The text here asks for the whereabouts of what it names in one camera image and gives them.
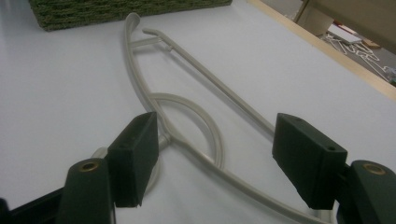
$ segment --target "green basket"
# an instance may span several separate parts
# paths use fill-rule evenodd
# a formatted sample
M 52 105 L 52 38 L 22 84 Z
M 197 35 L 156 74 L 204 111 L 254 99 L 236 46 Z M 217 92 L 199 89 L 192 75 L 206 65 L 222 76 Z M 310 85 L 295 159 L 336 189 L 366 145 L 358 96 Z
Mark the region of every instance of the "green basket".
M 121 21 L 182 10 L 228 6 L 233 0 L 29 0 L 38 24 L 46 31 Z

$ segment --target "wooden edge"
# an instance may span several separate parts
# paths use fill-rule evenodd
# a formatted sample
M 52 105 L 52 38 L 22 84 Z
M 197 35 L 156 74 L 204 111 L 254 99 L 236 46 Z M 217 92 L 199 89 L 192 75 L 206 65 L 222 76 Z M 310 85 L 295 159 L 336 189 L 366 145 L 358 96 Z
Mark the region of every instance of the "wooden edge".
M 309 44 L 314 46 L 315 48 L 321 50 L 323 53 L 327 54 L 330 58 L 335 60 L 336 62 L 343 65 L 347 70 L 354 73 L 365 82 L 370 84 L 376 90 L 386 95 L 388 98 L 396 101 L 396 88 L 390 85 L 388 82 L 373 74 L 360 64 L 354 62 L 352 59 L 348 58 L 346 55 L 342 54 L 338 50 L 332 48 L 328 44 L 324 43 L 322 40 L 317 38 L 316 36 L 310 34 L 305 29 L 284 17 L 271 7 L 268 7 L 260 0 L 247 0 L 251 5 L 270 16 L 274 20 L 278 21 L 290 31 L 307 41 Z

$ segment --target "black object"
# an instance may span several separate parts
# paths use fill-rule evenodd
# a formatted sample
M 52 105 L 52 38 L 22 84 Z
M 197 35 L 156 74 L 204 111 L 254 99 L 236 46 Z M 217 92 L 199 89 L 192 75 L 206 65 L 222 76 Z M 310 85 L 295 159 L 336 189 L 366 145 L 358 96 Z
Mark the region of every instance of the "black object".
M 115 222 L 106 160 L 89 159 L 70 167 L 56 224 Z
M 347 151 L 303 119 L 277 115 L 273 155 L 309 207 L 340 203 L 339 224 L 396 223 L 396 175 L 372 161 L 347 166 Z
M 115 223 L 116 197 L 121 204 L 128 202 L 128 206 L 142 203 L 159 156 L 156 113 L 133 119 L 108 151 L 104 160 L 90 159 L 72 166 L 63 189 L 12 211 L 8 210 L 6 201 L 0 199 L 0 223 L 53 224 L 55 220 L 57 224 Z M 123 180 L 127 181 L 127 188 L 117 188 L 124 184 Z

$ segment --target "woven basket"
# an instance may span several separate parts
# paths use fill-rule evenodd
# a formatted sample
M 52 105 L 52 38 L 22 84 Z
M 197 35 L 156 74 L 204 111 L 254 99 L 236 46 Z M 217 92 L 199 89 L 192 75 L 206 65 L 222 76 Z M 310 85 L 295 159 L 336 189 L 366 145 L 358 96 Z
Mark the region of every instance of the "woven basket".
M 205 7 L 228 6 L 233 0 L 29 0 L 38 24 L 46 31 L 105 21 Z

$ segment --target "table surface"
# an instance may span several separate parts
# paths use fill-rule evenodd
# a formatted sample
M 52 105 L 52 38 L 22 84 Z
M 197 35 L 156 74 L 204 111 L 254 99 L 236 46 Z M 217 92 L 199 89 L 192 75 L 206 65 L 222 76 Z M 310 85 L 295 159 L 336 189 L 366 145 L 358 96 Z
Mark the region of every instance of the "table surface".
M 347 163 L 396 170 L 392 97 L 257 4 L 234 0 L 145 17 L 136 39 L 145 37 L 142 27 L 163 31 L 274 125 L 277 113 L 298 116 L 348 150 Z M 264 132 L 222 93 L 161 45 L 136 57 L 152 91 L 186 97 L 212 116 L 227 170 L 313 214 L 273 160 Z M 184 107 L 162 105 L 213 156 L 205 125 Z M 71 165 L 108 147 L 142 113 L 128 77 L 123 21 L 47 33 L 27 1 L 0 2 L 0 197 L 11 209 L 62 187 Z M 118 223 L 294 223 L 218 179 L 182 147 L 168 147 L 160 160 L 157 185 L 142 207 L 117 209 Z

